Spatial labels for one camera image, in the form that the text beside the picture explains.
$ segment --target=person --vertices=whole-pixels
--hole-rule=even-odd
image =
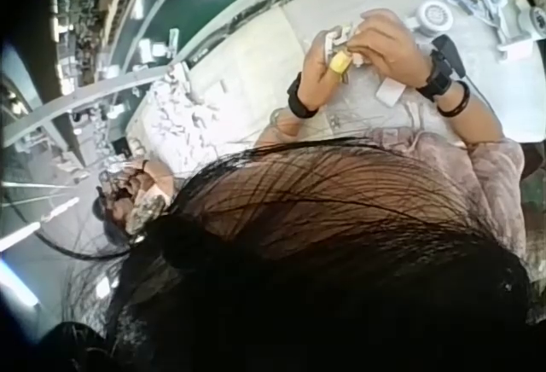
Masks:
[[[93,214],[104,223],[114,245],[125,245],[142,233],[144,225],[171,204],[177,180],[158,160],[133,160],[114,178],[108,189],[97,188]]]
[[[364,17],[348,53],[425,86],[433,64],[400,19]],[[294,85],[297,102],[290,96],[256,148],[197,172],[127,253],[99,345],[119,370],[537,360],[546,324],[533,317],[522,261],[520,146],[457,82],[434,100],[465,148],[407,129],[298,142],[296,113],[312,115],[340,85],[324,35]]]

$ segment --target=smartwatch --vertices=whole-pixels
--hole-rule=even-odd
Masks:
[[[294,116],[296,116],[296,118],[311,119],[318,113],[318,110],[312,112],[311,110],[306,108],[305,105],[298,98],[298,90],[300,85],[301,72],[298,73],[298,77],[292,82],[292,84],[288,88],[288,106],[290,107],[290,111],[294,114]]]
[[[429,101],[434,102],[435,96],[444,95],[453,84],[451,80],[453,68],[437,50],[434,50],[430,57],[433,60],[433,71],[427,79],[427,85],[417,91]]]

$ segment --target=hand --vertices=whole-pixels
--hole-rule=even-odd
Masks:
[[[433,65],[415,43],[411,31],[388,9],[373,9],[362,14],[365,21],[347,43],[347,49],[360,54],[379,70],[412,88],[427,85]]]
[[[334,31],[340,28],[320,32],[305,56],[298,98],[311,112],[328,103],[341,83],[341,75],[328,67],[324,57],[326,35]]]

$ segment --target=workbench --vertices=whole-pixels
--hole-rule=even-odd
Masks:
[[[389,8],[405,18],[424,1],[293,0],[277,4],[229,36],[190,72],[196,95],[214,109],[215,116],[204,130],[213,152],[202,160],[197,157],[182,162],[172,151],[180,148],[180,137],[161,130],[157,124],[151,126],[149,121],[157,112],[150,101],[131,121],[127,135],[153,148],[173,170],[184,172],[193,171],[215,154],[248,148],[268,125],[270,113],[286,105],[287,87],[301,71],[305,52],[319,31],[355,23],[360,13],[375,8]],[[505,134],[518,142],[544,140],[546,77],[537,46],[532,57],[502,64],[498,61],[494,30],[459,8],[451,10],[456,20],[448,35],[456,43],[468,75],[502,121]],[[413,126],[458,142],[432,103],[414,90],[406,90],[402,100],[388,108],[375,99],[380,80],[373,69],[354,68],[349,79],[350,83],[306,125],[302,138],[314,140],[359,135],[375,127]]]

